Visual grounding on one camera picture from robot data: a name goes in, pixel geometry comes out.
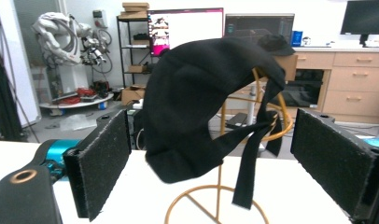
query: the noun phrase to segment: gold wire stand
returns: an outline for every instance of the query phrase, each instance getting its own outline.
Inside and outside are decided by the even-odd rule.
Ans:
[[[231,96],[228,97],[229,99],[243,100],[243,101],[254,102],[254,103],[260,103],[261,102],[260,77],[259,77],[258,72],[262,72],[262,71],[258,71],[256,68],[253,68],[252,72],[253,72],[254,78],[256,80],[256,87],[257,87],[256,99],[251,100],[251,99],[240,98],[240,97],[231,97]],[[268,104],[268,106],[275,109],[275,110],[280,111],[283,114],[284,130],[280,133],[275,133],[275,134],[265,136],[262,138],[262,141],[271,141],[271,140],[280,138],[283,135],[285,135],[286,133],[288,133],[288,131],[291,130],[291,128],[293,126],[292,117],[290,116],[290,114],[287,111],[286,102],[285,102],[282,94],[279,93],[277,95],[277,98],[278,98],[280,106],[279,105],[273,105],[273,104]],[[225,133],[225,115],[226,115],[225,113],[226,113],[226,103],[224,103],[223,106],[221,107],[220,134]],[[183,193],[181,193],[170,204],[170,206],[166,212],[164,223],[165,224],[169,223],[169,217],[170,217],[170,214],[172,213],[172,210],[175,207],[175,205],[182,198],[187,197],[192,203],[194,203],[199,209],[201,209],[208,217],[210,217],[216,223],[220,224],[221,222],[219,221],[219,209],[220,209],[221,191],[224,189],[224,190],[234,192],[233,188],[222,186],[221,185],[221,179],[222,179],[222,165],[219,165],[219,167],[218,167],[218,183],[216,185],[203,185],[203,186],[195,187],[195,188],[188,189],[187,191],[184,191]],[[217,190],[216,214],[215,215],[210,213],[204,206],[202,206],[198,201],[196,201],[195,198],[193,198],[190,195],[192,192],[197,191],[197,190],[202,190],[202,189],[216,189]],[[257,208],[257,211],[259,211],[259,213],[262,216],[262,219],[264,220],[264,223],[269,224],[269,220],[268,220],[267,216],[265,215],[265,213],[263,212],[262,208],[254,200],[252,202],[252,205]]]

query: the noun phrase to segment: black foam pad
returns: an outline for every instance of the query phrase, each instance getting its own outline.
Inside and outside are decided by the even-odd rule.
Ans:
[[[299,109],[291,153],[352,219],[368,219],[377,206],[379,147],[333,122],[328,115]]]
[[[103,208],[131,152],[126,110],[102,120],[92,133],[63,155],[77,214],[90,221]]]

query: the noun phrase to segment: monitor screen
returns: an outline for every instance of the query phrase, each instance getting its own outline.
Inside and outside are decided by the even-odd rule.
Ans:
[[[223,35],[222,7],[149,10],[147,16],[151,56],[158,57],[190,41]]]
[[[225,36],[236,36],[257,43],[264,35],[282,35],[291,43],[294,14],[227,14]]]
[[[379,1],[348,1],[341,35],[379,35]]]

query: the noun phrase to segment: wall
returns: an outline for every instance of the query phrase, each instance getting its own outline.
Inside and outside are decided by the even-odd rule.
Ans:
[[[119,42],[116,17],[123,10],[123,1],[115,0],[64,0],[68,13],[72,13],[80,22],[93,25],[91,12],[104,9],[109,27],[106,29],[113,37],[109,47],[114,68],[106,78],[110,85],[122,85]],[[126,0],[124,2],[141,2]],[[326,43],[331,40],[358,40],[359,35],[340,35],[342,20],[346,7],[344,0],[148,0],[152,9],[224,7],[225,13],[295,13],[294,30],[302,30],[304,36],[310,36],[313,43]],[[370,35],[370,39],[379,36]]]

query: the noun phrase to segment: white tabletop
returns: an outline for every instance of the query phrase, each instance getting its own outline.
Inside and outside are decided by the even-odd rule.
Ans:
[[[0,179],[22,168],[35,154],[39,144],[0,142]],[[222,166],[222,183],[234,188],[239,157],[227,157]],[[217,183],[218,169],[199,178],[164,184],[145,161],[144,151],[133,151],[110,194],[102,213],[92,223],[164,223],[169,205],[182,192],[201,185]],[[77,218],[67,180],[53,185],[63,223],[89,223]],[[214,213],[216,193],[203,189],[192,194]],[[258,159],[254,200],[271,224],[350,223],[332,198],[304,171],[297,161]],[[231,205],[232,193],[223,191],[221,223],[263,223],[253,207],[250,211]],[[170,215],[169,223],[214,223],[193,203],[183,199]]]

